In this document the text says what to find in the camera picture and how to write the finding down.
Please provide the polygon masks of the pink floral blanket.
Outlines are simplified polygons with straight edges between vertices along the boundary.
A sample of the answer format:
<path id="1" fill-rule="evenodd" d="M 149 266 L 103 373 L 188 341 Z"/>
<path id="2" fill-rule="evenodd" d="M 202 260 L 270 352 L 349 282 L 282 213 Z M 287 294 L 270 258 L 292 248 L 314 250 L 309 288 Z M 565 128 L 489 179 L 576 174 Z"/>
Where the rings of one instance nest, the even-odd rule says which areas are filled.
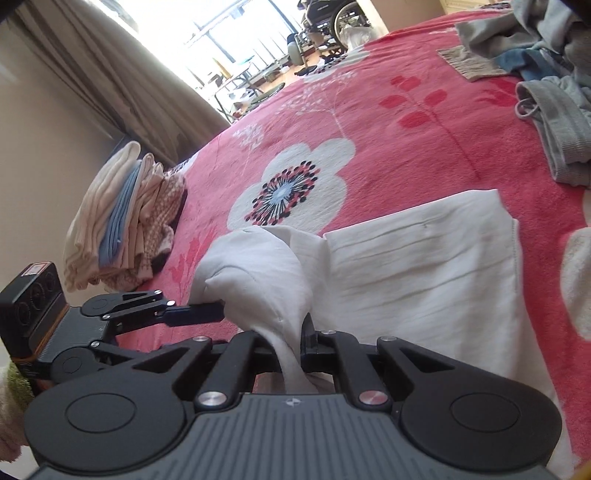
<path id="1" fill-rule="evenodd" d="M 467 191 L 519 224 L 523 298 L 566 429 L 551 465 L 590 456 L 590 193 L 556 183 L 512 78 L 469 82 L 439 56 L 455 16 L 394 32 L 295 82 L 183 167 L 188 197 L 151 287 L 188 300 L 215 238 L 249 227 L 314 235 Z"/>

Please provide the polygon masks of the wheelchair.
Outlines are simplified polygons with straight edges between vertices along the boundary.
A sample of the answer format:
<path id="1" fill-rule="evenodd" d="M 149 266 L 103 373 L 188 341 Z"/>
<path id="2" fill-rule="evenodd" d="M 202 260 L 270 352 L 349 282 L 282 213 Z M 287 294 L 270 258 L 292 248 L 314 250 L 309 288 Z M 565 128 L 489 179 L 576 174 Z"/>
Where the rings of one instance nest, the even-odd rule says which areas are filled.
<path id="1" fill-rule="evenodd" d="M 346 27 L 370 27 L 370 21 L 356 1 L 303 0 L 297 9 L 304 13 L 304 33 L 317 48 L 349 49 L 344 33 Z"/>

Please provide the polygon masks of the stack of folded clothes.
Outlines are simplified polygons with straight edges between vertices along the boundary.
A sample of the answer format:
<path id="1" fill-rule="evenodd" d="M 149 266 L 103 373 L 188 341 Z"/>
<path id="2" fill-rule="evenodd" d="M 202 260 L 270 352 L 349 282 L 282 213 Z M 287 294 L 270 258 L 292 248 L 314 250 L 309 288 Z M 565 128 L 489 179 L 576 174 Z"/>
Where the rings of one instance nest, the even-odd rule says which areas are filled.
<path id="1" fill-rule="evenodd" d="M 185 200 L 181 171 L 166 171 L 136 141 L 123 146 L 92 180 L 67 231 L 66 290 L 103 284 L 128 292 L 151 280 L 154 262 L 171 253 Z"/>

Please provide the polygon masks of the beige curtain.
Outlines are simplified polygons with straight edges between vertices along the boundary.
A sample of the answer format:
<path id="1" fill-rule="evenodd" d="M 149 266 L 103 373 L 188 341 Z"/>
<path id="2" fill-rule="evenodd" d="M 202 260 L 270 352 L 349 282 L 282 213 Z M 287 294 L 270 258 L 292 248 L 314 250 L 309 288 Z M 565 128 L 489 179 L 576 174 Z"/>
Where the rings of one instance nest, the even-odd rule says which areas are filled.
<path id="1" fill-rule="evenodd" d="M 8 24 L 94 113 L 167 165 L 228 128 L 211 104 L 88 1 L 24 1 Z"/>

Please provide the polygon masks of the grey clothes pile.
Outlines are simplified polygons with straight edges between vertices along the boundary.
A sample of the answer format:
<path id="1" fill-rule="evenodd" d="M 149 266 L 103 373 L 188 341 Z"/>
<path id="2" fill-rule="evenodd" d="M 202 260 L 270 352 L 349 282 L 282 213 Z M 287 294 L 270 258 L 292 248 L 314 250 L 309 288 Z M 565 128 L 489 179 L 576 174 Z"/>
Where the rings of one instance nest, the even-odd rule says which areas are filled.
<path id="1" fill-rule="evenodd" d="M 536 127 L 557 183 L 590 186 L 590 3 L 512 1 L 496 17 L 456 25 L 439 56 L 467 80 L 514 75 L 516 116 Z"/>

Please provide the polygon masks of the white garment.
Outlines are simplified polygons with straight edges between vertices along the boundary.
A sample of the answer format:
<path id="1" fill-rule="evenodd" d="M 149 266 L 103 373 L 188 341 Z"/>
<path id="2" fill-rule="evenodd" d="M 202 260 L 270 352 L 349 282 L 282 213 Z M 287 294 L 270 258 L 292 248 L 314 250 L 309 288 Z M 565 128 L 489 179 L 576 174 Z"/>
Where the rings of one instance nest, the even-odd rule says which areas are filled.
<path id="1" fill-rule="evenodd" d="M 519 224 L 473 190 L 324 235 L 243 227 L 199 261 L 189 303 L 219 301 L 277 354 L 290 394 L 312 393 L 301 326 L 373 344 L 399 337 L 556 397 L 523 298 Z"/>

